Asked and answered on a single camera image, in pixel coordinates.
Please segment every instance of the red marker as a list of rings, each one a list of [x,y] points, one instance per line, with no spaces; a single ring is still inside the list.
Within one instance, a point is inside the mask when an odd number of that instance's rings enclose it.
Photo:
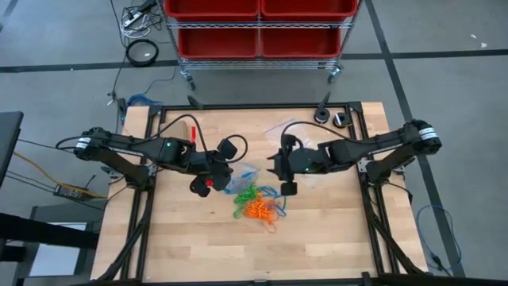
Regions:
[[[192,126],[190,132],[191,132],[190,143],[194,143],[196,142],[196,126]]]

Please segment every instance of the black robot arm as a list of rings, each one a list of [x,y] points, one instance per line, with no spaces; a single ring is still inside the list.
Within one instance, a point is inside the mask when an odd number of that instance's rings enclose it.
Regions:
[[[74,147],[74,154],[82,160],[99,161],[125,176],[130,187],[153,189],[153,172],[147,166],[130,163],[119,153],[145,157],[154,165],[194,175],[190,190],[201,197],[210,193],[210,187],[220,191],[231,179],[226,160],[233,158],[237,149],[225,139],[217,147],[220,151],[196,151],[196,144],[178,138],[140,139],[93,128],[85,131]]]
[[[294,174],[345,171],[366,156],[394,149],[384,159],[370,161],[365,166],[369,182],[381,184],[391,170],[406,166],[414,156],[434,154],[441,146],[434,128],[422,120],[407,122],[400,129],[363,140],[345,138],[323,142],[317,149],[305,148],[296,136],[283,134],[281,148],[268,158],[274,160],[274,168],[268,171],[285,181],[281,186],[282,195],[296,195]]]

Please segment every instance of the shelf caster wheel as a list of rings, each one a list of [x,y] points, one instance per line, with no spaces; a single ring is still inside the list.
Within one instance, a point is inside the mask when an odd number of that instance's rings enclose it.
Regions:
[[[335,83],[339,76],[341,76],[342,70],[340,68],[334,68],[328,75],[328,83]]]
[[[180,74],[182,74],[183,78],[187,82],[187,86],[189,87],[189,89],[191,91],[195,91],[196,90],[196,84],[194,83],[194,79],[192,78],[192,75],[189,74],[189,72],[187,70],[180,71]]]

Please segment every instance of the wooden tabletop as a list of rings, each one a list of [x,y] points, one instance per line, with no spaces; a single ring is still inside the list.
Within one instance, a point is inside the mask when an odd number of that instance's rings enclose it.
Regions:
[[[368,133],[389,131],[382,103],[363,103]],[[329,109],[334,112],[340,108]],[[169,111],[165,122],[187,111]],[[277,177],[267,157],[277,152],[280,132],[291,120],[310,121],[313,109],[280,110],[193,110],[199,120],[209,149],[231,134],[248,140],[248,154],[242,162],[261,169],[258,185],[279,189]],[[131,107],[123,134],[143,137],[147,107]],[[349,136],[346,129],[340,131]],[[318,142],[337,139],[313,126],[291,127],[311,147]],[[233,139],[239,152],[241,141]],[[129,157],[132,162],[139,158]],[[295,280],[360,277],[369,271],[375,276],[360,185],[355,168],[328,175],[296,175],[298,194],[287,198],[287,217],[275,222],[276,232],[253,219],[235,219],[234,196],[212,190],[207,198],[189,191],[193,176],[162,171],[157,175],[155,202],[148,239],[143,280],[146,282],[217,281],[217,280]],[[391,182],[404,186],[393,175]],[[113,184],[109,196],[125,186]],[[426,270],[413,213],[403,190],[387,185],[383,196],[395,241],[414,264]],[[91,278],[100,276],[118,255],[125,242],[133,190],[125,190],[112,199],[102,223]],[[384,243],[383,260],[388,269]],[[133,251],[134,268],[137,247]]]

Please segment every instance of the black floor stripe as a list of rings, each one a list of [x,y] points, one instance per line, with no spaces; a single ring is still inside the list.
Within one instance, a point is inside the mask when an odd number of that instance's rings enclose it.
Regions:
[[[397,95],[397,100],[401,107],[402,114],[404,115],[404,119],[406,121],[409,121],[413,119],[413,115],[411,114],[406,94],[402,89],[402,83],[400,82],[400,78],[398,77],[397,69],[395,68],[392,55],[390,54],[390,49],[388,48],[387,41],[384,37],[384,32],[383,29],[381,28],[378,15],[375,12],[374,4],[372,3],[372,0],[365,0],[365,4],[371,16],[372,24],[374,25],[374,31],[379,42],[379,47],[381,48],[382,54],[385,56],[384,60],[385,63],[387,64],[388,72],[390,73],[390,78],[394,85],[395,94]],[[437,191],[436,182],[434,181],[433,178],[429,160],[427,159],[426,156],[419,156],[418,163],[420,164],[421,174],[423,176],[425,187],[429,194],[430,203],[436,206],[442,206],[441,198],[439,196],[439,192]],[[442,211],[434,210],[434,216],[437,222],[437,226],[439,228],[441,240],[443,241],[444,244],[444,249],[446,251],[448,261],[450,262],[450,264],[454,265],[459,260],[459,254],[457,253],[455,242],[453,241],[452,232],[450,231],[448,220]],[[462,267],[461,264],[458,264],[453,269],[453,275],[458,277],[465,277],[464,268]]]
[[[0,33],[3,30],[3,27],[5,27],[7,20],[9,20],[10,15],[14,11],[14,8],[17,5],[17,0],[10,0],[9,5],[7,6],[6,10],[2,14],[2,17],[0,17]]]
[[[95,64],[47,64],[37,66],[13,66],[0,67],[0,73],[17,72],[61,72],[61,71],[89,71],[100,69],[120,68],[121,62],[117,63],[95,63]],[[178,66],[177,60],[159,60],[151,67],[175,67]],[[134,68],[131,64],[124,64],[123,68]]]
[[[477,51],[447,51],[447,52],[392,52],[393,59],[440,59],[470,56],[508,56],[508,48],[488,49]]]
[[[447,51],[447,52],[392,52],[391,59],[437,59],[437,58],[456,58],[470,56],[508,56],[508,49],[481,50],[481,51]],[[346,53],[342,60],[384,60],[385,55],[377,53]],[[177,60],[159,60],[152,67],[174,67],[178,65]],[[121,62],[116,63],[92,63],[92,64],[46,64],[33,66],[9,66],[0,67],[0,73],[17,72],[61,72],[61,71],[86,71],[100,70],[110,68],[120,68]],[[124,68],[133,68],[126,64]]]

